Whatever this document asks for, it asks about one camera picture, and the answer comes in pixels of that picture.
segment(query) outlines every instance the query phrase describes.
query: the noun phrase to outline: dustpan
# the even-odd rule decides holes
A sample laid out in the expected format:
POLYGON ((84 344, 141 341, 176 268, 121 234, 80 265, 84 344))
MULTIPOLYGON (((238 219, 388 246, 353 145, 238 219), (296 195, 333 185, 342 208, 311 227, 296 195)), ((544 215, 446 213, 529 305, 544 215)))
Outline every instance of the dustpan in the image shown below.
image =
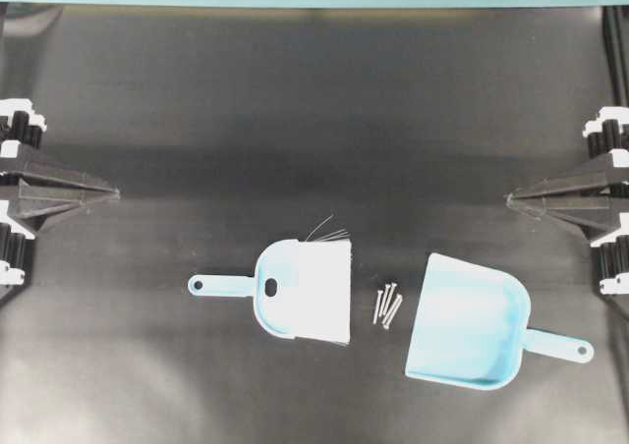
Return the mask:
POLYGON ((405 373, 411 378, 493 390, 518 373, 522 350, 585 363, 587 341, 528 329, 531 300, 513 276, 432 254, 405 373))
POLYGON ((350 341, 349 240, 283 240, 260 255, 254 277, 194 275, 188 290, 201 297, 253 297, 257 322, 280 338, 350 341))

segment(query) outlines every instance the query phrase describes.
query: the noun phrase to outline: nail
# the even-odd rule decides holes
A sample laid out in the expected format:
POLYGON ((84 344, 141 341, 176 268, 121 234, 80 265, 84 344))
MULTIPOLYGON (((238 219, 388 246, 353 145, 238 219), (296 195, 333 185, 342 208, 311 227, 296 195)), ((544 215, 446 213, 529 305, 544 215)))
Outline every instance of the nail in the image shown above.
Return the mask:
POLYGON ((384 297, 382 297, 382 302, 380 302, 380 312, 377 314, 379 317, 384 316, 384 303, 386 302, 386 297, 389 295, 389 290, 391 290, 391 286, 386 284, 384 286, 384 297))
POLYGON ((393 321, 393 317, 395 316, 395 313, 397 313, 397 310, 401 304, 402 304, 402 296, 400 294, 397 294, 397 297, 395 298, 395 302, 393 302, 393 306, 391 307, 391 311, 386 315, 386 317, 382 321, 382 326, 384 327, 384 329, 389 329, 389 326, 391 325, 391 321, 393 321))
POLYGON ((395 282, 391 283, 391 290, 389 290, 389 296, 386 298, 386 304, 384 304, 384 316, 389 313, 389 305, 391 303, 391 299, 393 298, 393 292, 395 292, 395 287, 397 284, 395 282))
POLYGON ((377 300, 375 301, 375 310, 373 311, 373 324, 377 323, 377 316, 380 313, 380 299, 382 298, 382 291, 377 291, 377 300))

